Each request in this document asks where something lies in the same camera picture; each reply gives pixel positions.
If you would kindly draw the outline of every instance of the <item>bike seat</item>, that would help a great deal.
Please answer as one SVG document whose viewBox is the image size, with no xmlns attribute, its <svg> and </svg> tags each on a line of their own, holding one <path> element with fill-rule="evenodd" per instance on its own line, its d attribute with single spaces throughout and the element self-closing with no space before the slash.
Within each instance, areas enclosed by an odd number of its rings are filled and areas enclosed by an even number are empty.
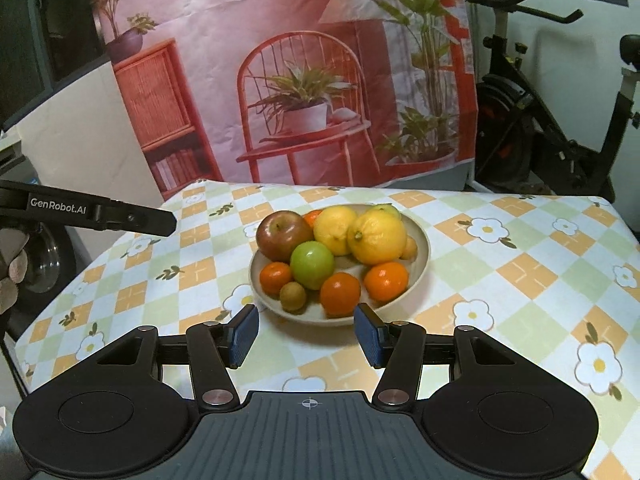
<svg viewBox="0 0 640 480">
<path fill-rule="evenodd" d="M 620 57 L 626 64 L 640 70 L 640 35 L 627 34 L 620 40 Z"/>
</svg>

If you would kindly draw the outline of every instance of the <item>beige plate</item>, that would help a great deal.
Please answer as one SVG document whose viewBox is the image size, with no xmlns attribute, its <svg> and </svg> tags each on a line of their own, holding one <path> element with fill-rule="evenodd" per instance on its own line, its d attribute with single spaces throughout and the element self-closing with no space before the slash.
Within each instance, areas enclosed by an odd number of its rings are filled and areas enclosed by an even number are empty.
<svg viewBox="0 0 640 480">
<path fill-rule="evenodd" d="M 371 206 L 366 204 L 345 204 L 353 208 L 358 214 L 364 213 Z M 412 290 L 418 288 L 417 285 L 424 280 L 426 276 L 427 263 L 431 256 L 431 247 L 427 235 L 422 228 L 408 216 L 402 215 L 402 222 L 406 228 L 406 232 L 409 236 L 413 237 L 418 245 L 418 255 L 414 261 L 398 260 L 409 271 L 409 288 L 393 301 L 387 304 L 380 305 L 378 302 L 373 301 L 367 294 L 367 289 L 362 287 L 362 294 L 360 301 L 369 303 L 376 308 L 377 313 L 383 317 L 385 311 L 393 310 L 394 306 L 400 305 L 402 302 L 406 302 L 408 296 Z M 260 287 L 260 271 L 268 264 L 271 263 L 260 251 L 254 254 L 251 260 L 251 266 L 249 270 L 249 276 L 251 279 L 251 287 L 254 290 L 254 298 L 257 302 L 263 304 L 269 310 L 272 310 L 278 316 L 285 317 L 298 323 L 304 323 L 317 326 L 343 326 L 353 324 L 353 316 L 349 317 L 327 317 L 324 313 L 322 305 L 320 305 L 318 292 L 308 292 L 309 298 L 306 306 L 296 313 L 285 312 L 282 309 L 280 302 L 270 296 L 263 293 Z M 358 262 L 352 256 L 339 256 L 335 259 L 335 272 L 348 272 L 353 276 L 356 276 L 360 283 L 364 279 L 364 275 L 369 270 L 369 267 L 364 266 Z"/>
</svg>

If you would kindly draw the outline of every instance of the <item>green apple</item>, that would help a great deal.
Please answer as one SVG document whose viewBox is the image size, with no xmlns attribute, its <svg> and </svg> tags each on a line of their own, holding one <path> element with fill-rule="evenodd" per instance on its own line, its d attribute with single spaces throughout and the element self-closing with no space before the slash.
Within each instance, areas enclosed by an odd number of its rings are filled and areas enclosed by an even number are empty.
<svg viewBox="0 0 640 480">
<path fill-rule="evenodd" d="M 293 279 L 310 290 L 320 290 L 334 273 L 332 252 L 320 242 L 304 242 L 293 250 L 290 260 Z"/>
<path fill-rule="evenodd" d="M 398 209 L 396 209 L 391 204 L 378 204 L 378 205 L 373 206 L 371 209 L 378 209 L 380 211 L 384 211 L 385 213 L 389 213 L 390 215 L 393 215 L 398 219 L 402 218 L 402 215 L 400 214 Z"/>
</svg>

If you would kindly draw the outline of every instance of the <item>plate of fruit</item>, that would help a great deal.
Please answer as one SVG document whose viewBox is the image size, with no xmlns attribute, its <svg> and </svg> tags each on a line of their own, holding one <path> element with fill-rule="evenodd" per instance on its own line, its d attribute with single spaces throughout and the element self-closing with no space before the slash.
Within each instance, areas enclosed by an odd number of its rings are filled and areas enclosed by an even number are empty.
<svg viewBox="0 0 640 480">
<path fill-rule="evenodd" d="M 361 302 L 382 314 L 424 279 L 427 235 L 391 204 L 345 204 L 268 215 L 250 266 L 254 298 L 304 324 L 353 324 Z"/>
</svg>

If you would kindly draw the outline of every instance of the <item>checkered tablecloth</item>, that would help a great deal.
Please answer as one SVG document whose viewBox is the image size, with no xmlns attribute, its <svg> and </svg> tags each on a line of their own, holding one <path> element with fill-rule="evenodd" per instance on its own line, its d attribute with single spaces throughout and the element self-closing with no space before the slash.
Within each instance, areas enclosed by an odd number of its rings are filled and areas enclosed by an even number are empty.
<svg viewBox="0 0 640 480">
<path fill-rule="evenodd" d="M 30 388 L 139 325 L 169 335 L 228 320 L 252 301 L 248 266 L 267 214 L 385 202 L 417 221 L 432 249 L 429 279 L 400 314 L 431 333 L 475 325 L 582 392 L 600 419 L 584 473 L 640 478 L 640 253 L 615 209 L 595 197 L 193 184 L 164 206 L 178 218 L 174 235 L 125 234 L 20 338 Z M 253 349 L 232 372 L 241 396 L 372 393 L 378 373 L 350 327 L 313 328 L 268 311 L 260 318 Z M 425 367 L 421 396 L 447 373 Z M 193 397 L 186 367 L 167 367 L 164 381 Z"/>
</svg>

